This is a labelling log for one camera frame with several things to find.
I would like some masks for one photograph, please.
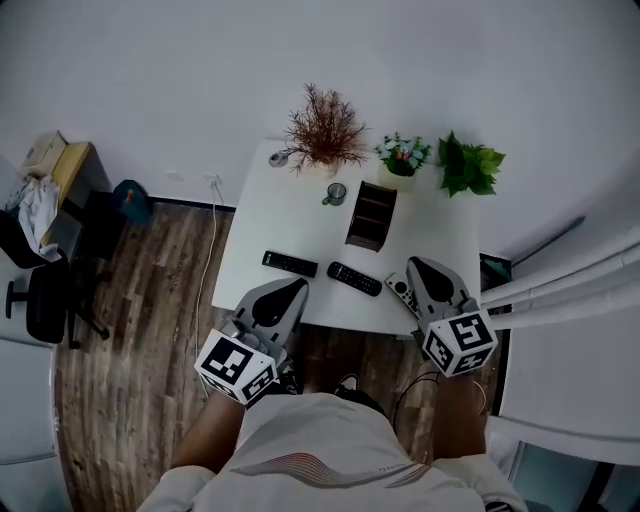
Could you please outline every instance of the small flowers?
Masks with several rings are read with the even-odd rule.
[[[421,137],[406,140],[398,132],[393,138],[385,135],[383,143],[375,148],[387,169],[398,176],[413,176],[429,157],[430,150],[431,146],[422,144]]]

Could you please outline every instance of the gray mug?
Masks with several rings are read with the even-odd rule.
[[[347,187],[342,183],[332,183],[327,188],[327,197],[322,200],[322,204],[331,206],[340,206],[347,197]]]

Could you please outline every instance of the sneaker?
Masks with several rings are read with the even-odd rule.
[[[287,366],[287,368],[280,374],[280,385],[290,395],[300,394],[300,386],[298,385],[298,379],[296,379],[296,372],[294,371],[293,366]]]
[[[336,395],[339,391],[355,391],[358,389],[358,376],[355,373],[347,373],[340,382],[338,382],[338,387],[333,392]]]

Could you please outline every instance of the desk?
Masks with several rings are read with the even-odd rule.
[[[73,144],[69,144],[62,155],[60,156],[60,160],[53,168],[53,172],[51,173],[51,178],[53,181],[60,187],[60,195],[58,196],[58,210],[64,209],[71,216],[77,219],[78,210],[80,209],[77,205],[67,201],[65,204],[65,199],[71,190],[71,186],[73,185],[80,169],[82,168],[87,156],[89,155],[89,151],[91,149],[91,143],[89,142],[75,142]],[[42,237],[42,245],[47,245],[51,242],[51,228],[47,231]]]
[[[315,261],[318,273],[310,283],[309,302],[302,322],[408,335],[415,317],[383,284],[370,297],[327,277],[332,261],[339,261],[383,281],[392,272],[404,273],[410,256],[424,256],[454,269],[469,293],[480,298],[479,249],[473,196],[453,199],[438,190],[440,172],[432,166],[418,171],[410,194],[398,194],[391,227],[378,253],[345,245],[347,230],[362,180],[377,183],[379,160],[368,154],[362,167],[343,166],[335,178],[296,177],[289,166],[272,168],[268,158],[284,149],[280,141],[260,143],[247,176],[222,258],[212,304],[235,309],[251,288],[294,274],[265,267],[262,256],[272,250]],[[323,206],[327,186],[341,182],[347,198],[341,206]]]

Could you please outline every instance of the wooden desk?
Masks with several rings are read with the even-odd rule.
[[[60,195],[58,196],[58,210],[63,208],[64,200],[67,198],[69,194],[69,190],[71,190],[71,186],[75,181],[82,165],[84,164],[87,156],[89,155],[89,151],[91,150],[90,142],[74,142],[73,144],[69,144],[62,153],[60,160],[53,169],[51,177],[53,181],[60,187]],[[71,208],[71,211],[68,213],[74,217],[76,214],[74,212],[75,208]],[[42,237],[42,245],[47,245],[50,243],[51,239],[51,228],[49,231]]]

